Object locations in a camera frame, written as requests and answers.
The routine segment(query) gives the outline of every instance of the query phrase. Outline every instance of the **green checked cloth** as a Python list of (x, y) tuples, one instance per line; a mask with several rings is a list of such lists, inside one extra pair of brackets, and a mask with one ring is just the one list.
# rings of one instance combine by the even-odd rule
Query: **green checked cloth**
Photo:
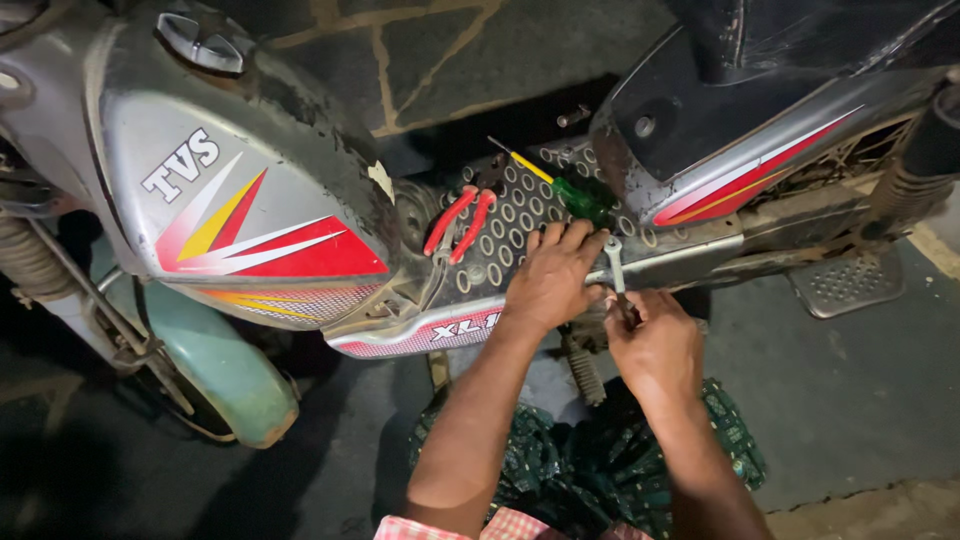
[[(595, 538), (623, 522), (655, 539), (672, 532), (666, 463), (639, 404), (621, 379), (589, 420), (556, 424), (538, 408), (518, 405), (488, 520), (500, 506), (533, 516), (569, 538)], [(717, 441), (749, 490), (765, 480), (766, 464), (733, 400), (707, 379), (703, 400)], [(423, 412), (414, 429), (411, 468), (440, 413)]]

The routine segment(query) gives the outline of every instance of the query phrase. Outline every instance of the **man's left hand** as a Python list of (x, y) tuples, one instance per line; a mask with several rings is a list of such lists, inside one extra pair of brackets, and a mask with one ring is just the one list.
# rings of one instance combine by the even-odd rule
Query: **man's left hand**
[(584, 287), (584, 280), (608, 236), (606, 229), (593, 233), (586, 219), (574, 221), (566, 231), (555, 222), (543, 233), (530, 233), (527, 259), (510, 281), (502, 316), (546, 335), (603, 298), (603, 285)]

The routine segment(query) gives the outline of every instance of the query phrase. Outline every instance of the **forearm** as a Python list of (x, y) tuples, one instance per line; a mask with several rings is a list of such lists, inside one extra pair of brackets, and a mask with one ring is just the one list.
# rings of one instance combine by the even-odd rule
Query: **forearm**
[(499, 479), (507, 434), (542, 335), (501, 316), (457, 380), (430, 431), (407, 490), (408, 517), (476, 537)]
[(763, 515), (717, 442), (698, 399), (663, 407), (651, 427), (666, 460), (675, 536), (716, 540), (772, 539)]

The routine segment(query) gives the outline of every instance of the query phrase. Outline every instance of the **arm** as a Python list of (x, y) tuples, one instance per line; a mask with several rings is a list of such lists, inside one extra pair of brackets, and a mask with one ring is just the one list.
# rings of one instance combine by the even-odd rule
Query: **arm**
[(643, 321), (627, 328), (608, 300), (607, 334), (617, 367), (663, 449), (679, 539), (772, 540), (763, 515), (713, 436), (700, 400), (703, 336), (666, 291), (627, 293)]
[(527, 241), (490, 339), (456, 382), (407, 487), (408, 518), (477, 538), (500, 477), (507, 433), (527, 368), (553, 328), (599, 299), (584, 279), (607, 240), (579, 220), (551, 223)]

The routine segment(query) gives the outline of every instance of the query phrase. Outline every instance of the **man's right hand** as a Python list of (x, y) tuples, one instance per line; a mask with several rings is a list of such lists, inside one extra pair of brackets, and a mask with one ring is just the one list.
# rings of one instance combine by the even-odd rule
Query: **man's right hand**
[(615, 297), (607, 299), (610, 352), (627, 387), (651, 421), (677, 407), (698, 404), (703, 383), (704, 338), (697, 324), (664, 290), (628, 292), (642, 321), (628, 328)]

